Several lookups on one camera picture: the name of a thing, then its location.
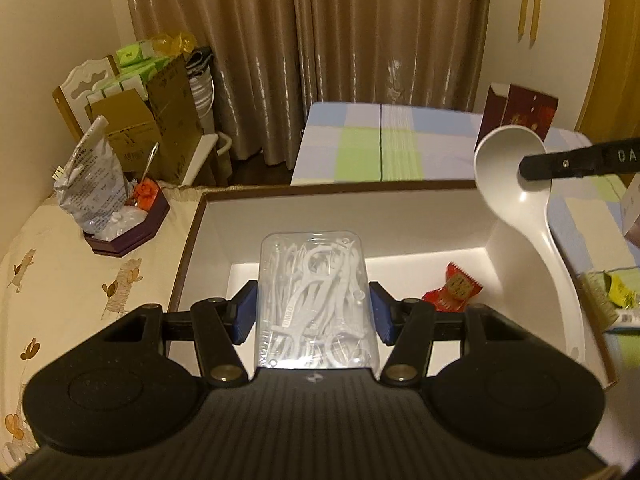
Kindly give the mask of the clear floss pick box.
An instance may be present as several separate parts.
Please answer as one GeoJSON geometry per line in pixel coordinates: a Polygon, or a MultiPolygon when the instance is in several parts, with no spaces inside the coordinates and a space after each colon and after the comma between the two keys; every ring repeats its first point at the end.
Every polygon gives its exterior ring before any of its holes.
{"type": "Polygon", "coordinates": [[[262,240],[255,364],[378,371],[378,336],[357,234],[273,233],[262,240]]]}

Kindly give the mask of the white plastic ladle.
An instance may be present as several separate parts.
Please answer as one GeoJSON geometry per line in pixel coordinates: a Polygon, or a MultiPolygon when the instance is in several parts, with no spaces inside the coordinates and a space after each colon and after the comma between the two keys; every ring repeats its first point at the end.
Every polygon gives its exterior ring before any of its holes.
{"type": "Polygon", "coordinates": [[[529,181],[520,174],[524,157],[545,152],[544,142],[529,128],[506,125],[492,130],[474,153],[475,184],[494,214],[527,238],[540,255],[559,297],[566,353],[583,363],[586,349],[582,307],[548,222],[551,182],[529,181]]]}

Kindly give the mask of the white product box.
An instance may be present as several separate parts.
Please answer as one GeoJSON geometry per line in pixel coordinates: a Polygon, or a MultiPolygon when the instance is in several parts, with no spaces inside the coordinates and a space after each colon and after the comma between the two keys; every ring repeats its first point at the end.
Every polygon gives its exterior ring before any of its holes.
{"type": "Polygon", "coordinates": [[[622,231],[628,242],[640,247],[640,174],[635,174],[620,201],[622,231]]]}

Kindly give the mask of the red snack packet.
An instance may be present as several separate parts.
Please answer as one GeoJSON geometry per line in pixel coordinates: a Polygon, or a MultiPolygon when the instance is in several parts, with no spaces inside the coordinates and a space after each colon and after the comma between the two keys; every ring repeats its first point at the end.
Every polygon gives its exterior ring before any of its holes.
{"type": "Polygon", "coordinates": [[[446,267],[445,284],[426,292],[422,300],[432,304],[439,312],[463,312],[482,290],[482,284],[460,266],[450,262],[446,267]]]}

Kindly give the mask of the large white cardboard box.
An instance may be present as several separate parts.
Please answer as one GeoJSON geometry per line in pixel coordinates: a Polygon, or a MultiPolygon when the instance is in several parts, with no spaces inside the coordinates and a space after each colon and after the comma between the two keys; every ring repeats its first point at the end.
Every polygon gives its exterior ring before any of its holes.
{"type": "Polygon", "coordinates": [[[368,277],[397,298],[442,286],[457,263],[483,285],[481,302],[564,351],[605,388],[617,373],[582,308],[555,291],[526,238],[501,222],[471,181],[376,182],[228,188],[202,195],[168,308],[230,297],[256,278],[262,240],[280,232],[349,231],[368,277]]]}

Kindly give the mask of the red gift box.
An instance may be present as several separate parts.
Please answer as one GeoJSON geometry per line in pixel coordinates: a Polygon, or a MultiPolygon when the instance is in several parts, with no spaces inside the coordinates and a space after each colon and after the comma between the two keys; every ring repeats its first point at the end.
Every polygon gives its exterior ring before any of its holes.
{"type": "Polygon", "coordinates": [[[489,85],[484,113],[475,146],[488,133],[501,126],[518,125],[529,128],[540,140],[546,140],[559,99],[550,94],[518,86],[517,84],[489,85]]]}

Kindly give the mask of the dark hexagonal tray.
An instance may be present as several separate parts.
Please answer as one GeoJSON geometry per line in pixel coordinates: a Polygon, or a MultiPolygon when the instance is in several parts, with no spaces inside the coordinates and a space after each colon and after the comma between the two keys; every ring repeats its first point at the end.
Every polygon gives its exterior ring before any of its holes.
{"type": "Polygon", "coordinates": [[[152,240],[170,207],[160,185],[144,178],[134,187],[134,194],[107,225],[96,235],[84,234],[85,241],[97,255],[122,257],[152,240]]]}

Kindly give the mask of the yellow snack packet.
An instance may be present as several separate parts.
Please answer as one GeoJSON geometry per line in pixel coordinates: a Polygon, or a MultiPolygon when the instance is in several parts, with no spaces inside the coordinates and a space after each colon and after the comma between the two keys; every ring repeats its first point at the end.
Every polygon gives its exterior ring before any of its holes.
{"type": "Polygon", "coordinates": [[[620,309],[635,309],[639,307],[639,291],[626,284],[624,280],[615,273],[605,272],[603,274],[604,288],[608,301],[620,309]]]}

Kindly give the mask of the large white tube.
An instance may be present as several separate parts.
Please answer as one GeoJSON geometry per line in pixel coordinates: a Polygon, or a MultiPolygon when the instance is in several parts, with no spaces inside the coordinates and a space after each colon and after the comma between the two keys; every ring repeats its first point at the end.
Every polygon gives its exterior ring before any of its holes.
{"type": "Polygon", "coordinates": [[[606,329],[609,333],[639,335],[640,309],[616,309],[614,321],[606,329]]]}

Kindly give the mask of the silver plastic bag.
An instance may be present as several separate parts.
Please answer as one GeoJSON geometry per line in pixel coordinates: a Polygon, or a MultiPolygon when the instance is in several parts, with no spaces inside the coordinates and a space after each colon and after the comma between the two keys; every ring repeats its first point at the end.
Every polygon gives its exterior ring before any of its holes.
{"type": "Polygon", "coordinates": [[[130,193],[122,165],[107,141],[107,126],[107,119],[99,115],[65,166],[54,174],[58,206],[89,235],[106,227],[130,193]]]}

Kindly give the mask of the checkered tablecloth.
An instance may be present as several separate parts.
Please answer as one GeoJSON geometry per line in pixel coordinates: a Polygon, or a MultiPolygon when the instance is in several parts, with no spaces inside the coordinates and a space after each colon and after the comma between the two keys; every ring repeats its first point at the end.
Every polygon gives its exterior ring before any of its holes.
{"type": "MultiPolygon", "coordinates": [[[[426,107],[316,103],[310,109],[293,172],[295,185],[373,181],[469,180],[473,148],[482,120],[477,114],[426,107]]],[[[616,176],[554,182],[550,228],[574,278],[605,271],[639,286],[639,251],[622,233],[620,200],[626,191],[616,176]]],[[[548,341],[562,341],[562,315],[553,283],[539,255],[510,226],[487,224],[488,211],[477,192],[463,206],[467,225],[444,234],[421,232],[426,246],[404,256],[377,257],[363,244],[370,280],[396,297],[421,297],[439,288],[453,262],[482,284],[476,300],[503,312],[548,341]]]]}

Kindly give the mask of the brown cardboard boxes pile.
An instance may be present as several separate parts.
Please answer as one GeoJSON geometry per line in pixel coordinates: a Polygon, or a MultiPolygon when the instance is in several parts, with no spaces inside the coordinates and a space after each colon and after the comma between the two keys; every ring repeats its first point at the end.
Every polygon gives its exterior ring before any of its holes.
{"type": "Polygon", "coordinates": [[[86,106],[89,118],[107,120],[105,135],[122,170],[172,184],[183,182],[204,134],[181,55],[143,80],[135,74],[120,91],[86,106]]]}

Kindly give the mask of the white wooden chair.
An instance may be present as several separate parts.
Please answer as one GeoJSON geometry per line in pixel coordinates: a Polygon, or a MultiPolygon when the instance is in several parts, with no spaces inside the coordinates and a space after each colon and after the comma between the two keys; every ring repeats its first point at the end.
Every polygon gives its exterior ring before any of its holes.
{"type": "Polygon", "coordinates": [[[105,58],[87,60],[73,68],[63,83],[52,92],[52,99],[75,141],[79,141],[90,127],[85,107],[93,87],[113,79],[117,74],[113,55],[108,54],[105,58]]]}

